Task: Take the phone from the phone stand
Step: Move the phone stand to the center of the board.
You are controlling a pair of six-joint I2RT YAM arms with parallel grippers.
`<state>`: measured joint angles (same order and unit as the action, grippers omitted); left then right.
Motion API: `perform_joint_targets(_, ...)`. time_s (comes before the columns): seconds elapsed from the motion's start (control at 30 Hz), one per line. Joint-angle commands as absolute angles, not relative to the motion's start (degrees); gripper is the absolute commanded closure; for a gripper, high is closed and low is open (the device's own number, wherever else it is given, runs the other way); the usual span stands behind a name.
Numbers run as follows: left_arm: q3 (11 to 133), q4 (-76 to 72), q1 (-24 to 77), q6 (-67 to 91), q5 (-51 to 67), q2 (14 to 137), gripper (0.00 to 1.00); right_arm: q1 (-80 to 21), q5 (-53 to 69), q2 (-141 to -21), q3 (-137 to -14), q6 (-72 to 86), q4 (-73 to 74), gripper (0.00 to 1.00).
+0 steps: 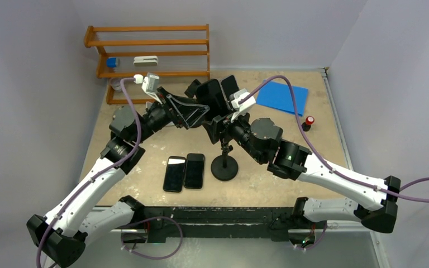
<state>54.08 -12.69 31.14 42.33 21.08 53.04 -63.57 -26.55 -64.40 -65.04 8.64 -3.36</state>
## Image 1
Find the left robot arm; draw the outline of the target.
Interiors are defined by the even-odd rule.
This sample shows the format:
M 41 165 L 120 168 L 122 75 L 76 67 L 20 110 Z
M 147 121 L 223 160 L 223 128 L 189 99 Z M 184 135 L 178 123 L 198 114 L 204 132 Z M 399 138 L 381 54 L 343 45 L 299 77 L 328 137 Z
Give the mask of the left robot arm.
M 208 111 L 209 107 L 196 99 L 172 94 L 159 95 L 144 114 L 139 114 L 132 102 L 115 110 L 109 126 L 111 139 L 89 173 L 55 208 L 27 221 L 37 246 L 37 267 L 41 267 L 43 255 L 56 266 L 69 267 L 101 235 L 121 226 L 138 228 L 146 222 L 144 205 L 131 196 L 122 197 L 96 216 L 90 212 L 141 160 L 143 141 L 169 123 L 189 129 Z

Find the black phone from silver stand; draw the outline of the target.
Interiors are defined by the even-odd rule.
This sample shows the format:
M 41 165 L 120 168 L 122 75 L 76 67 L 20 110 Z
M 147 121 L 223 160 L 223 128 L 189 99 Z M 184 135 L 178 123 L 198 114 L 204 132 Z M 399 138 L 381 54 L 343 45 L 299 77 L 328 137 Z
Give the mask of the black phone from silver stand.
M 163 182 L 165 192 L 180 193 L 182 191 L 186 161 L 186 158 L 181 156 L 168 158 Z

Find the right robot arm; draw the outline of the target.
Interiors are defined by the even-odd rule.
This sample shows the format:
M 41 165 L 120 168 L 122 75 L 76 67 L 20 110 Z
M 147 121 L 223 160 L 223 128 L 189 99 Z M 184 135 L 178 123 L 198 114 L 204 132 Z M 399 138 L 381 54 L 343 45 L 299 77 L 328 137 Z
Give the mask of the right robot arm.
M 213 143 L 234 140 L 258 164 L 282 179 L 319 185 L 343 195 L 339 199 L 298 198 L 291 212 L 298 227 L 327 220 L 359 222 L 364 227 L 392 233 L 398 213 L 401 181 L 395 176 L 373 178 L 320 159 L 310 149 L 282 138 L 283 129 L 269 118 L 248 122 L 217 116 L 202 122 Z

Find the black tall round-base stand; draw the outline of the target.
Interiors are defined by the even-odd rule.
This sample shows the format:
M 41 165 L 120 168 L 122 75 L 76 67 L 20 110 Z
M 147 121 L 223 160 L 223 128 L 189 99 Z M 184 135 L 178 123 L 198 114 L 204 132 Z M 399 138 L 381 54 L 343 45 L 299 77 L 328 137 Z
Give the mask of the black tall round-base stand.
M 222 154 L 214 158 L 211 163 L 211 173 L 219 181 L 230 181 L 238 173 L 237 161 L 229 155 L 233 147 L 224 139 L 220 140 Z

